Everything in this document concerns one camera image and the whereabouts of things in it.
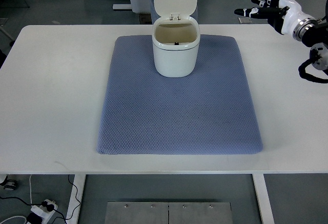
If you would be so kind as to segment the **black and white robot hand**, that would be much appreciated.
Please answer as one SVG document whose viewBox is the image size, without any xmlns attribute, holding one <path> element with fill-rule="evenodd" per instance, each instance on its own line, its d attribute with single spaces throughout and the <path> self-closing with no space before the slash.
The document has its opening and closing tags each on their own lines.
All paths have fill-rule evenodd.
<svg viewBox="0 0 328 224">
<path fill-rule="evenodd" d="M 266 19 L 276 32 L 282 35 L 298 37 L 303 27 L 314 26 L 316 20 L 302 11 L 302 7 L 295 0 L 251 0 L 256 6 L 253 8 L 235 9 L 239 16 Z"/>
</svg>

